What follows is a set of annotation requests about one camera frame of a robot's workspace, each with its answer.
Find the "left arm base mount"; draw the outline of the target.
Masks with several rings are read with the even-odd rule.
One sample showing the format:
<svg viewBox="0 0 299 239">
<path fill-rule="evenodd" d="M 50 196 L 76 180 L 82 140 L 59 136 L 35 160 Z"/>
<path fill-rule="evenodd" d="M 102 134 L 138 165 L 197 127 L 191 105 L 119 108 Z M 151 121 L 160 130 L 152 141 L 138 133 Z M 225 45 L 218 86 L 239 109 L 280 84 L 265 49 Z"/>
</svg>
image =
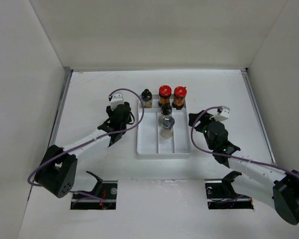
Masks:
<svg viewBox="0 0 299 239">
<path fill-rule="evenodd" d="M 102 178 L 86 171 L 95 180 L 91 191 L 79 190 L 72 194 L 71 210 L 115 210 L 117 205 L 118 181 L 104 181 Z"/>
</svg>

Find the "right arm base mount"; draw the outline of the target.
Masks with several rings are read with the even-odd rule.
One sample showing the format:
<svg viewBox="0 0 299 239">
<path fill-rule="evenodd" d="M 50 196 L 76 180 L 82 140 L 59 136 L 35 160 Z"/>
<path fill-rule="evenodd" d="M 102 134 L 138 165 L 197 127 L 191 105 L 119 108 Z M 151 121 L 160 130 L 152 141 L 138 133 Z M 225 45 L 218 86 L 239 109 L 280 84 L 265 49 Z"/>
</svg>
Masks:
<svg viewBox="0 0 299 239">
<path fill-rule="evenodd" d="M 232 171 L 222 179 L 205 181 L 207 207 L 210 210 L 254 209 L 252 198 L 237 194 L 232 186 L 242 173 Z"/>
</svg>

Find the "clear-top salt grinder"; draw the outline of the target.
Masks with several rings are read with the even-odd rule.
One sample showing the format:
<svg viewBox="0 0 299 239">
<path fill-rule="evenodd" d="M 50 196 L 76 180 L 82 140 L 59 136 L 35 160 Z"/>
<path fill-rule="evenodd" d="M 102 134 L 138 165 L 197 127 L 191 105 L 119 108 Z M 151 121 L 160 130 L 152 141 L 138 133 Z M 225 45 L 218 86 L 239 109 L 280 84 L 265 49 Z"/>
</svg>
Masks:
<svg viewBox="0 0 299 239">
<path fill-rule="evenodd" d="M 167 116 L 162 119 L 160 135 L 163 138 L 171 138 L 173 135 L 173 127 L 175 119 L 172 116 Z"/>
</svg>

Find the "dome-top black pepper grinder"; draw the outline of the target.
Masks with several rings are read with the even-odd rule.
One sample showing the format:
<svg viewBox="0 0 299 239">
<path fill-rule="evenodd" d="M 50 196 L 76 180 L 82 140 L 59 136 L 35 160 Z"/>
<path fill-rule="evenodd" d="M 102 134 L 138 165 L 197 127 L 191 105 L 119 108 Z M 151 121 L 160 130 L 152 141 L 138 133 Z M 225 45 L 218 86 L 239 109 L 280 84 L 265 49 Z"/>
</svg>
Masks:
<svg viewBox="0 0 299 239">
<path fill-rule="evenodd" d="M 162 120 L 164 117 L 172 115 L 172 106 L 170 103 L 165 103 L 160 108 L 160 116 L 159 119 Z"/>
</svg>

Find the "red-lid chili sauce jar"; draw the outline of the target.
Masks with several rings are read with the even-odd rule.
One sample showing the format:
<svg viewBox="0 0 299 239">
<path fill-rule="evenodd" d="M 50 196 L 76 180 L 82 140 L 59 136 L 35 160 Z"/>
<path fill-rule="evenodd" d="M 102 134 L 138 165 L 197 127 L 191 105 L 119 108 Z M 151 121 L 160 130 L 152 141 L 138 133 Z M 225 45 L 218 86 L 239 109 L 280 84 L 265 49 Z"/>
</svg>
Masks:
<svg viewBox="0 0 299 239">
<path fill-rule="evenodd" d="M 187 89 L 183 86 L 177 86 L 174 89 L 174 96 L 172 106 L 177 110 L 180 110 L 184 107 L 185 104 L 185 97 L 187 95 Z"/>
</svg>

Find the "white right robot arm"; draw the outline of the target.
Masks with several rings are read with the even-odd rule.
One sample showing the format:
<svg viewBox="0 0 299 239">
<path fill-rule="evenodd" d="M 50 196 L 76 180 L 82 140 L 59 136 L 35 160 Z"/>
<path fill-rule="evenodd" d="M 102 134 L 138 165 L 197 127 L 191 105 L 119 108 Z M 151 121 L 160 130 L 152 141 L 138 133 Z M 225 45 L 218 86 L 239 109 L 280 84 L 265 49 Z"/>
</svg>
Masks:
<svg viewBox="0 0 299 239">
<path fill-rule="evenodd" d="M 228 139 L 223 120 L 225 110 L 217 107 L 217 114 L 203 110 L 189 114 L 191 132 L 203 134 L 208 149 L 197 144 L 198 150 L 211 154 L 221 165 L 231 169 L 222 179 L 221 191 L 227 197 L 249 196 L 271 208 L 287 223 L 299 223 L 299 172 L 279 166 L 254 161 L 238 155 L 240 148 Z"/>
</svg>

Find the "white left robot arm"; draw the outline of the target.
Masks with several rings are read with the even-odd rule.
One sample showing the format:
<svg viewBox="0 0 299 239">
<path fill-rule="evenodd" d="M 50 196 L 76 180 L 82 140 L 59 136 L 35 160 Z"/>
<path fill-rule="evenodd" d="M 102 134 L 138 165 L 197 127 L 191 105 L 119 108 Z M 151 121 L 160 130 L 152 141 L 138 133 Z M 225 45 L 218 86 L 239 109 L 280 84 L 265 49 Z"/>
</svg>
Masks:
<svg viewBox="0 0 299 239">
<path fill-rule="evenodd" d="M 128 102 L 118 104 L 115 109 L 107 106 L 106 112 L 108 119 L 90 135 L 68 146 L 54 144 L 48 147 L 34 174 L 34 181 L 39 186 L 57 198 L 63 198 L 78 185 L 76 170 L 79 161 L 87 160 L 115 144 L 135 120 Z"/>
</svg>

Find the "knob-top glass spice grinder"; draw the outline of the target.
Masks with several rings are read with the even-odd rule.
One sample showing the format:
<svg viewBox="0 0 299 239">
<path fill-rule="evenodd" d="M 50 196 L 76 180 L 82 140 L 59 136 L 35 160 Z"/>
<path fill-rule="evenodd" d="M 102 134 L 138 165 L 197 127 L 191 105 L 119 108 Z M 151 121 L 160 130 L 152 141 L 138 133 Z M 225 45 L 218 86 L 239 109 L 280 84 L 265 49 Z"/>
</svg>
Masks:
<svg viewBox="0 0 299 239">
<path fill-rule="evenodd" d="M 144 89 L 141 93 L 141 100 L 144 108 L 152 108 L 152 93 L 149 89 Z"/>
</svg>

